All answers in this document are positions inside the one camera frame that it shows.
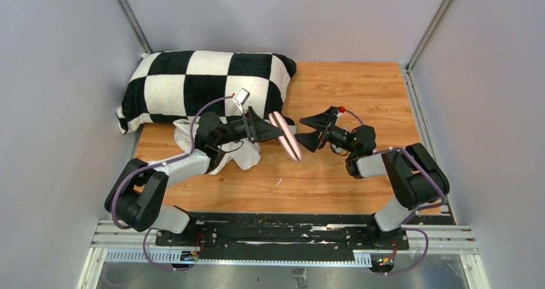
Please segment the pink glasses case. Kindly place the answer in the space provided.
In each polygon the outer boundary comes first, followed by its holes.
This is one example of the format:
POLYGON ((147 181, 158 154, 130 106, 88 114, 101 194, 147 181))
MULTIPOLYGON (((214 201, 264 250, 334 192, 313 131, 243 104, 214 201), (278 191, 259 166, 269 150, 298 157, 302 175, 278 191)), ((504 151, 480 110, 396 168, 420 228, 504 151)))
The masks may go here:
POLYGON ((274 111, 269 114, 269 121, 273 126, 283 131, 283 135, 279 136, 278 140, 290 158, 293 161, 301 161, 303 158, 301 148, 285 118, 279 112, 274 111))

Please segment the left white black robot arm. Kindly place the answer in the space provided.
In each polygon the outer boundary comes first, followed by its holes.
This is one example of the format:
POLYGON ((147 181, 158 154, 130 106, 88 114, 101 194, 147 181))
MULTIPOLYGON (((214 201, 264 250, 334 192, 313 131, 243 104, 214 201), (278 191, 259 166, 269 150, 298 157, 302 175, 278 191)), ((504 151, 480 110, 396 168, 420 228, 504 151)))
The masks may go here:
POLYGON ((155 162, 130 160, 105 199, 105 210, 121 229, 169 231, 178 244, 189 246, 196 240, 197 229, 190 224, 186 211, 164 204, 166 190, 216 169, 226 155, 221 148, 224 144, 243 139, 259 143, 290 133, 279 112, 272 112, 269 120, 264 120, 248 107, 240 118, 228 123, 223 123, 216 113, 206 112, 199 118, 190 153, 155 162))

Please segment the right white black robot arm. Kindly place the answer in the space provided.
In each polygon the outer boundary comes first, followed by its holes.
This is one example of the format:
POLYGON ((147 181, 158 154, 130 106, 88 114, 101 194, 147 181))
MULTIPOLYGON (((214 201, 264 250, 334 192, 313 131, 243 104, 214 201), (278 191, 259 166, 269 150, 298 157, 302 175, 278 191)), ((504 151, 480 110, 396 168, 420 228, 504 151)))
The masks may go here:
POLYGON ((393 197, 374 213, 367 231, 368 243, 383 249, 391 243, 392 231, 401 228, 418 212, 446 203, 449 181, 423 144, 377 150, 373 127, 363 122, 352 130, 337 126, 344 113, 349 110, 331 106, 320 114, 301 118, 299 122, 313 128, 313 132, 296 134, 295 138, 311 152, 326 144, 346 151, 346 170, 355 179, 388 178, 393 197))

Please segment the white crumpled cloth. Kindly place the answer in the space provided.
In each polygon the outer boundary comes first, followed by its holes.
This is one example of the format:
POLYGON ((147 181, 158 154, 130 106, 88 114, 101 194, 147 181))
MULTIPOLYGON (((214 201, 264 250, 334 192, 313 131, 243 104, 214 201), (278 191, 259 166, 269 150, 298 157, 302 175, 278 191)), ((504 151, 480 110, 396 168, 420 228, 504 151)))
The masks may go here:
MULTIPOLYGON (((189 119, 178 119, 173 122, 175 142, 185 152, 192 146, 190 140, 191 123, 189 119)), ((248 139, 223 144, 220 148, 226 154, 219 165, 209 172, 210 175, 218 174, 231 161, 234 161, 241 170, 248 170, 256 166, 261 159, 259 145, 251 143, 248 139)))

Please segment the black white checkered pillow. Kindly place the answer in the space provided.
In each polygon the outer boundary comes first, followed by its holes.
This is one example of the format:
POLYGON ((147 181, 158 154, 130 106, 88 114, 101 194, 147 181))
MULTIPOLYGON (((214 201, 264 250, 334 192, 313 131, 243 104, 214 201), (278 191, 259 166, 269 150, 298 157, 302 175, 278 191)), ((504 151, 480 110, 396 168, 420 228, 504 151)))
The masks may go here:
POLYGON ((144 123, 191 121, 196 113, 214 112, 223 121, 241 112, 231 100, 240 89, 249 92, 244 107, 262 119, 282 112, 296 62, 277 53, 158 51, 143 55, 116 111, 122 134, 144 123))

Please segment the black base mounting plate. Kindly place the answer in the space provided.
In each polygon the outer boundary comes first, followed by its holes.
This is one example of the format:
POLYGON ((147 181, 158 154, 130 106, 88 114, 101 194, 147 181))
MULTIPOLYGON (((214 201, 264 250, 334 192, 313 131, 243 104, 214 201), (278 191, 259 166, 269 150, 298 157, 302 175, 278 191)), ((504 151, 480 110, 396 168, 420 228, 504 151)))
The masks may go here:
POLYGON ((217 242, 250 241, 261 243, 311 243, 314 240, 347 246, 355 250, 398 250, 397 240, 407 234, 397 231, 381 234, 367 225, 372 215, 274 214, 274 213, 198 213, 181 234, 159 231, 160 246, 211 248, 217 242))

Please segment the aluminium slotted rail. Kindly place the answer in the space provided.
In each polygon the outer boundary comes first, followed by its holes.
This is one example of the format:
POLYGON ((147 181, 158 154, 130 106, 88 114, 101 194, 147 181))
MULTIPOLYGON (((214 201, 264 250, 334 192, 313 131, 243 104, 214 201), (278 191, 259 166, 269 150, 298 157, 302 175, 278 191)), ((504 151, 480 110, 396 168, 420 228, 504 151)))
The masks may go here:
MULTIPOLYGON (((467 226, 408 225, 407 234, 398 238, 396 255, 419 259, 422 254, 477 256, 476 242, 467 226)), ((390 250, 364 249, 314 240, 311 243, 261 243, 250 241, 217 242, 193 256, 197 247, 160 246, 157 232, 149 235, 134 230, 122 232, 111 221, 101 220, 91 242, 94 249, 106 249, 107 262, 144 262, 177 265, 249 265, 286 267, 364 267, 370 268, 390 250)))

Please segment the right aluminium frame post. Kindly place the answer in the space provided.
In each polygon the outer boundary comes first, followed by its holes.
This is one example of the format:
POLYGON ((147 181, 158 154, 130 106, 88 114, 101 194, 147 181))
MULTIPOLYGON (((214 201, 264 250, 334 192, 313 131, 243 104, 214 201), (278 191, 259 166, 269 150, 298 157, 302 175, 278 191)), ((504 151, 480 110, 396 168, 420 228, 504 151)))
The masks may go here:
POLYGON ((436 30, 439 28, 443 18, 446 16, 454 0, 442 0, 439 7, 435 11, 431 22, 427 26, 424 34, 422 35, 420 41, 418 42, 415 50, 413 51, 408 63, 406 64, 406 71, 412 72, 416 67, 417 63, 424 54, 425 49, 427 48, 429 42, 433 38, 436 30))

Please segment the aluminium frame post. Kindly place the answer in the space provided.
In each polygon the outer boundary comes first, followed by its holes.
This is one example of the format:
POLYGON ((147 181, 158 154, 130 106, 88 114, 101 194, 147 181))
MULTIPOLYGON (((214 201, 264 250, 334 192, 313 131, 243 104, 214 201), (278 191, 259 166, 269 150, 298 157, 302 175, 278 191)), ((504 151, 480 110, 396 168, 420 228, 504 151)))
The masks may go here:
POLYGON ((413 51, 408 63, 406 64, 406 71, 412 72, 416 67, 417 63, 424 54, 425 49, 427 48, 429 42, 433 38, 436 30, 439 28, 443 18, 446 16, 454 0, 442 0, 439 7, 435 11, 431 22, 427 26, 424 34, 422 35, 420 41, 418 42, 415 50, 413 51))
POLYGON ((130 30, 133 33, 133 36, 135 37, 137 43, 139 44, 141 50, 143 53, 149 54, 152 52, 152 48, 150 47, 150 44, 144 34, 143 29, 141 28, 137 17, 132 10, 129 0, 115 0, 125 18, 127 21, 130 30))

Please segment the left aluminium frame post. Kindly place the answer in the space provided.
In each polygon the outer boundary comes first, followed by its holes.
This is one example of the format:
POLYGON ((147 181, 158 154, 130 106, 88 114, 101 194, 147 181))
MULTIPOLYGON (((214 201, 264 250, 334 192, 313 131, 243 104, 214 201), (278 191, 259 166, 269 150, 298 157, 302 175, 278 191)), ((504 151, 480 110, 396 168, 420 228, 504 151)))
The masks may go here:
POLYGON ((150 47, 150 44, 144 34, 143 29, 141 28, 137 17, 132 10, 129 0, 115 0, 125 18, 127 21, 130 30, 133 33, 133 36, 135 37, 137 43, 139 44, 141 50, 143 53, 149 54, 152 52, 152 48, 150 47))

